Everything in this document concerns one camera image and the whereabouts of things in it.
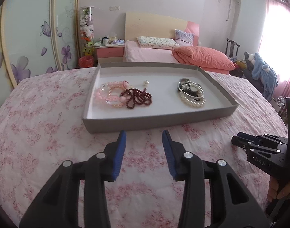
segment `cup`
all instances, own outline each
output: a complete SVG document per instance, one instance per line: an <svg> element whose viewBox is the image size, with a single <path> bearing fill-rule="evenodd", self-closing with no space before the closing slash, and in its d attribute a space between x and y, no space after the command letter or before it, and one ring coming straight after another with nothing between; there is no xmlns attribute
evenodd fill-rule
<svg viewBox="0 0 290 228"><path fill-rule="evenodd" d="M108 38L103 39L103 46L107 46L109 42Z"/></svg>

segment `drawer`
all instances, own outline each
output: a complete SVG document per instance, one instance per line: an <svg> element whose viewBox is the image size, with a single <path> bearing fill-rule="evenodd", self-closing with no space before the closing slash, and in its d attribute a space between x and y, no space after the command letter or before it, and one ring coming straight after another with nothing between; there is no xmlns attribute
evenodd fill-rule
<svg viewBox="0 0 290 228"><path fill-rule="evenodd" d="M123 62L123 57L104 57L104 58L98 58L97 62L99 64L102 63L121 63Z"/></svg>
<svg viewBox="0 0 290 228"><path fill-rule="evenodd" d="M97 58L121 57L124 55L124 47L97 48Z"/></svg>

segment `pink bed sheet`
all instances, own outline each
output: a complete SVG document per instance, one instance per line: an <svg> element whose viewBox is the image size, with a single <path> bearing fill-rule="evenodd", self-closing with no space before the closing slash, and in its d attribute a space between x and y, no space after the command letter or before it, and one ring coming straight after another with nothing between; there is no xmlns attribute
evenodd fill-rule
<svg viewBox="0 0 290 228"><path fill-rule="evenodd" d="M171 50L140 48L134 41L125 42L124 61L126 62L154 62L154 63L179 63L172 55ZM229 74L229 71L215 68L205 68L208 72Z"/></svg>
<svg viewBox="0 0 290 228"><path fill-rule="evenodd" d="M85 161L116 140L118 133L89 134L82 121L94 70L25 79L0 108L0 204L16 224L64 160ZM269 176L246 161L245 151L233 146L231 137L240 131L287 136L287 129L247 80L210 74L239 103L234 114L167 129L173 140L201 159L225 159L264 208ZM112 227L177 227L184 183L169 174L162 146L164 129L127 132L120 175L116 182L106 183Z"/></svg>

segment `headboard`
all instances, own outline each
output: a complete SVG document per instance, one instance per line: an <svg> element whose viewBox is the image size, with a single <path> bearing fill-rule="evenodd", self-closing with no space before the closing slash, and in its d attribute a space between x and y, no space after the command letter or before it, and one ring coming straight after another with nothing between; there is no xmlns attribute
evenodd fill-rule
<svg viewBox="0 0 290 228"><path fill-rule="evenodd" d="M126 12L125 40L137 41L137 37L174 38L175 29L195 34L198 45L199 25L182 19L152 13Z"/></svg>

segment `tray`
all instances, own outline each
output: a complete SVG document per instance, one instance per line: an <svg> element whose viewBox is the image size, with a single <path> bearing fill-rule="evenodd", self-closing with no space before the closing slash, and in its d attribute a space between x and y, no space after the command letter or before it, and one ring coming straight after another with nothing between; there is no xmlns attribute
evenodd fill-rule
<svg viewBox="0 0 290 228"><path fill-rule="evenodd" d="M201 108L187 106L177 92L177 83L188 78L199 83L206 103ZM109 81L128 81L152 95L150 106L114 108L95 103L94 92ZM83 121L89 133L115 132L166 127L200 122L231 115L238 103L229 93L200 67L176 63L105 63L98 65L85 104Z"/></svg>

